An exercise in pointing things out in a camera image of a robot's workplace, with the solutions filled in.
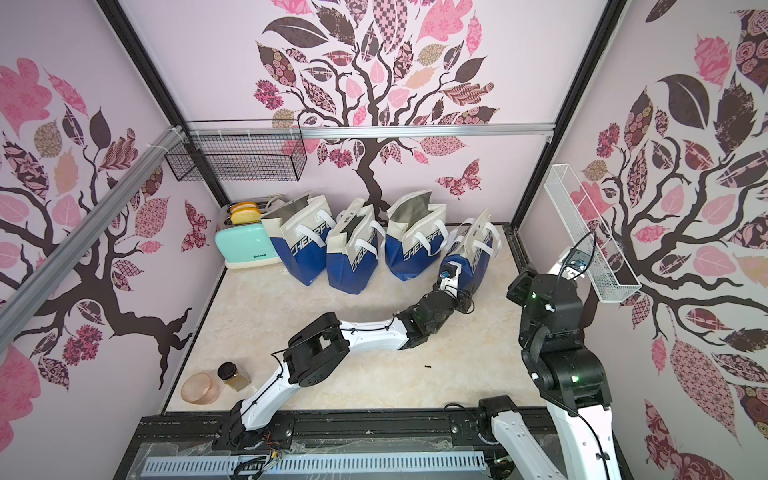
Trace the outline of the blue beige takeout bag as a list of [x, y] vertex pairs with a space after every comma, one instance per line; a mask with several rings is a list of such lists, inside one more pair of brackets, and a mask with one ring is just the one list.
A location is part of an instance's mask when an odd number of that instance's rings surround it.
[[378, 266], [384, 237], [373, 206], [362, 198], [354, 199], [326, 239], [329, 285], [347, 294], [360, 294]]
[[401, 281], [418, 277], [445, 248], [447, 205], [432, 202], [432, 191], [399, 198], [388, 210], [385, 263]]
[[479, 289], [490, 261], [498, 255], [501, 236], [491, 223], [491, 213], [484, 209], [451, 231], [440, 267], [450, 261], [461, 265], [459, 287], [472, 296]]
[[305, 195], [261, 218], [287, 271], [309, 286], [325, 270], [327, 237], [336, 226], [324, 195]]

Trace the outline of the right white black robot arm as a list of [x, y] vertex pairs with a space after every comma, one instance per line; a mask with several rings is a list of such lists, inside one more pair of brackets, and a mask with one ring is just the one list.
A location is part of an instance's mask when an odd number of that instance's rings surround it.
[[583, 303], [575, 282], [526, 268], [507, 297], [522, 309], [521, 359], [546, 402], [565, 468], [557, 468], [508, 396], [479, 401], [481, 436], [503, 447], [524, 479], [620, 478], [607, 375], [580, 338]]

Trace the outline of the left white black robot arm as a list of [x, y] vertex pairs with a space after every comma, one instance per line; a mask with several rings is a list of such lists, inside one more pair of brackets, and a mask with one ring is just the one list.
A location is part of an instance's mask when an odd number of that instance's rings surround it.
[[238, 401], [223, 417], [215, 450], [253, 449], [274, 415], [299, 390], [325, 381], [356, 353], [414, 349], [437, 334], [451, 315], [474, 310], [474, 291], [450, 267], [441, 270], [433, 289], [405, 310], [378, 322], [341, 321], [327, 312], [272, 352], [277, 368], [251, 396]]

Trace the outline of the mint green toaster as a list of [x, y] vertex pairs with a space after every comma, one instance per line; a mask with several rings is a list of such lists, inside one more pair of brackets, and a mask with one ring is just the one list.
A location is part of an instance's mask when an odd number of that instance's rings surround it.
[[[248, 201], [256, 202], [262, 215], [270, 206], [269, 200]], [[229, 208], [235, 204], [222, 209], [214, 236], [224, 265], [230, 270], [237, 270], [279, 263], [280, 259], [261, 221], [245, 225], [231, 223]]]

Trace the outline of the yellow toast slice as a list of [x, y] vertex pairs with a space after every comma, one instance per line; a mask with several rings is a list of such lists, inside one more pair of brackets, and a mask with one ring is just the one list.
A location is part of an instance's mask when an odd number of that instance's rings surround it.
[[233, 225], [245, 225], [261, 221], [262, 212], [257, 207], [244, 207], [233, 210], [230, 221]]

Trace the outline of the orange toast slice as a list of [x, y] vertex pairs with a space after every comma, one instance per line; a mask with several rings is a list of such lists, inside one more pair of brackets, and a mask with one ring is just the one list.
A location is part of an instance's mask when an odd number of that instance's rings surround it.
[[247, 210], [247, 209], [256, 209], [258, 210], [258, 204], [256, 202], [246, 201], [246, 202], [240, 202], [237, 203], [229, 208], [229, 213], [234, 214], [237, 211], [240, 210]]

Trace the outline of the pink translucent bowl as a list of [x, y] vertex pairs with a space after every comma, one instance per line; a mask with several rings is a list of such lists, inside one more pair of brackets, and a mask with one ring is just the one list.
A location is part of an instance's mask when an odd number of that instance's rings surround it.
[[206, 372], [190, 376], [182, 385], [181, 398], [193, 405], [209, 405], [220, 396], [217, 381]]

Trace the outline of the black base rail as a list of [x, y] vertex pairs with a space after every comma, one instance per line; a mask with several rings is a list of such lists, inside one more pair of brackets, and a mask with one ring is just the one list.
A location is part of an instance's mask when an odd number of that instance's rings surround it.
[[488, 434], [480, 434], [476, 410], [457, 407], [384, 410], [281, 410], [269, 425], [246, 433], [233, 424], [228, 411], [168, 413], [144, 417], [119, 464], [124, 475], [138, 458], [141, 446], [172, 443], [181, 446], [210, 444], [223, 451], [242, 451], [260, 440], [280, 447], [347, 445], [356, 440], [447, 441], [450, 447], [470, 447], [490, 458], [503, 456]]

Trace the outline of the aluminium rail back wall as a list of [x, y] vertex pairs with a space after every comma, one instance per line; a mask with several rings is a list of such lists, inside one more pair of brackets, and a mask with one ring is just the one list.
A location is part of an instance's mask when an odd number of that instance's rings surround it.
[[245, 135], [288, 135], [303, 139], [349, 138], [427, 138], [427, 137], [490, 137], [490, 136], [545, 136], [554, 134], [555, 124], [547, 123], [499, 123], [462, 125], [406, 125], [406, 126], [357, 126], [357, 127], [289, 127], [289, 128], [240, 128], [240, 129], [191, 129], [192, 137]]

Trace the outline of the aluminium rail wall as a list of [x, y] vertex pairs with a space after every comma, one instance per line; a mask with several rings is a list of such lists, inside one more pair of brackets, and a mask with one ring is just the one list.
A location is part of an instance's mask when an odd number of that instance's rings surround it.
[[427, 138], [427, 137], [490, 137], [490, 136], [545, 136], [554, 134], [555, 124], [547, 123], [499, 123], [462, 125], [406, 125], [406, 126], [357, 126], [357, 127], [289, 127], [289, 128], [240, 128], [240, 129], [191, 129], [192, 137], [245, 135], [288, 135], [303, 139], [349, 138]]
[[55, 288], [74, 269], [85, 252], [163, 162], [165, 151], [178, 144], [182, 128], [173, 126], [148, 146], [137, 164], [87, 213], [82, 222], [14, 292], [1, 310], [1, 348], [6, 349], [41, 308]]

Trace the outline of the aluminium rail left wall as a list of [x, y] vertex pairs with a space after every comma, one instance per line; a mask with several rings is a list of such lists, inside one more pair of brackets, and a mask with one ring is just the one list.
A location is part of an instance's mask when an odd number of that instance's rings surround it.
[[14, 292], [1, 310], [1, 348], [6, 349], [41, 308], [55, 288], [74, 269], [85, 252], [163, 162], [165, 151], [178, 144], [182, 128], [173, 126], [148, 146], [137, 164], [87, 213], [82, 222]]

